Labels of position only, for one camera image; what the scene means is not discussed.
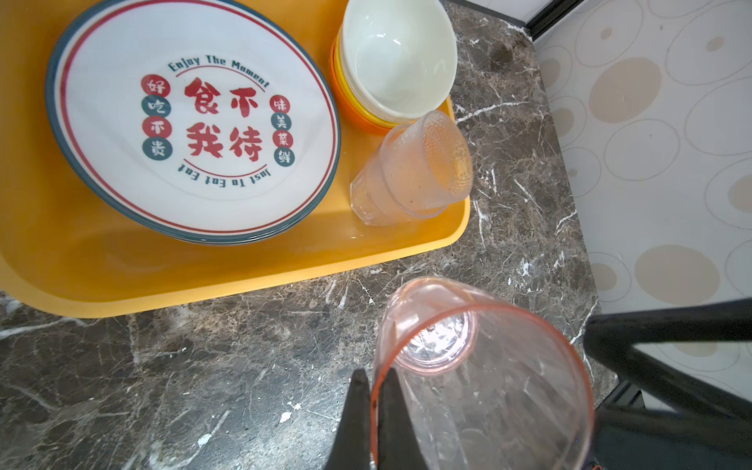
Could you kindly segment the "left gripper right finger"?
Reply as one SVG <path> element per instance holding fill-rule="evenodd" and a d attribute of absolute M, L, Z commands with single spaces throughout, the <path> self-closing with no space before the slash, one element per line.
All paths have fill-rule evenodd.
<path fill-rule="evenodd" d="M 379 387 L 375 404 L 375 462 L 379 470 L 428 466 L 409 417 L 397 371 L 391 368 Z"/>

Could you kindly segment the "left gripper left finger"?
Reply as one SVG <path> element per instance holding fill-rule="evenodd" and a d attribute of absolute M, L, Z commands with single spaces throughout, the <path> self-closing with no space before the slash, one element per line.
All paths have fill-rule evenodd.
<path fill-rule="evenodd" d="M 355 370 L 325 470 L 370 468 L 370 392 L 365 370 Z"/>

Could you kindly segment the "pink translucent cup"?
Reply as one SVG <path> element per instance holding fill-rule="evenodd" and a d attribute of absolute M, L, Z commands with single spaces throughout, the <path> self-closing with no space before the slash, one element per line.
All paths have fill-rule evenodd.
<path fill-rule="evenodd" d="M 595 406 L 570 342 L 544 319 L 442 277 L 391 295 L 371 395 L 394 368 L 428 469 L 579 469 Z"/>

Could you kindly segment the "clear plastic cup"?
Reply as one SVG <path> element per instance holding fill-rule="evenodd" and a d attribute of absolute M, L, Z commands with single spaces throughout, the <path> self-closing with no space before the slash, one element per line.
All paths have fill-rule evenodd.
<path fill-rule="evenodd" d="M 370 226 L 438 217 L 473 185 L 468 145 L 456 123 L 432 111 L 391 130 L 351 183 L 351 208 Z"/>

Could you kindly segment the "orange plastic bowl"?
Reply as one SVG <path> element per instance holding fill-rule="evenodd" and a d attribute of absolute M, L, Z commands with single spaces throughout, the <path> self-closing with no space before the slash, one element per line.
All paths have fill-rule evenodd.
<path fill-rule="evenodd" d="M 335 99 L 338 104 L 339 113 L 343 115 L 352 125 L 360 130 L 374 135 L 386 135 L 391 129 L 390 127 L 382 127 L 373 121 L 370 121 L 368 117 L 364 117 L 353 102 L 346 94 L 346 82 L 342 78 L 341 65 L 338 59 L 338 46 L 333 44 L 329 57 L 329 72 L 331 74 L 331 87 L 335 95 Z"/>

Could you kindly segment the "yellow bowl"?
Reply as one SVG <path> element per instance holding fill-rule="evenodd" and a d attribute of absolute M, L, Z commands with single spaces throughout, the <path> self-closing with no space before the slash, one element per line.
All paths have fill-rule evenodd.
<path fill-rule="evenodd" d="M 378 125 L 381 125 L 382 127 L 390 127 L 391 130 L 393 128 L 397 127 L 398 126 L 397 123 L 392 123 L 391 121 L 385 121 L 385 119 L 381 119 L 381 117 L 377 117 L 376 115 L 374 115 L 370 111 L 368 111 L 368 109 L 366 109 L 366 107 L 364 107 L 364 105 L 362 105 L 362 103 L 360 103 L 360 101 L 358 101 L 358 98 L 356 98 L 356 95 L 354 95 L 354 92 L 352 92 L 350 84 L 348 84 L 346 76 L 345 76 L 345 69 L 344 69 L 344 66 L 342 64 L 342 56 L 341 56 L 341 52 L 340 52 L 340 44 L 341 44 L 340 35 L 337 35 L 337 37 L 334 40 L 333 44 L 337 44 L 337 46 L 338 46 L 338 54 L 337 54 L 337 56 L 338 56 L 338 59 L 339 59 L 339 64 L 342 67 L 342 69 L 341 69 L 342 78 L 344 78 L 344 82 L 346 82 L 346 94 L 348 94 L 349 99 L 352 101 L 352 103 L 356 107 L 358 107 L 358 111 L 362 115 L 364 115 L 364 117 L 367 117 L 368 119 L 370 119 L 370 121 L 373 121 L 374 123 L 377 123 Z"/>

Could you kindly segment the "white bowl stack bottom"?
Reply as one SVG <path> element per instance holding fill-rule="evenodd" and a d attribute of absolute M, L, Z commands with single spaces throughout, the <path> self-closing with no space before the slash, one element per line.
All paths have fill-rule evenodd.
<path fill-rule="evenodd" d="M 383 121 L 420 119 L 450 94 L 456 35 L 438 1 L 350 1 L 339 39 L 352 93 Z"/>

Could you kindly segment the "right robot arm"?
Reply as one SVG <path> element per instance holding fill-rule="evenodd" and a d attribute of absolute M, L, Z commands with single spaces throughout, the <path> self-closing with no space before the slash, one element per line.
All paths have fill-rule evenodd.
<path fill-rule="evenodd" d="M 750 399 L 694 378 L 638 348 L 750 339 L 750 299 L 591 317 L 585 353 L 621 381 L 595 411 L 585 468 L 750 468 Z"/>

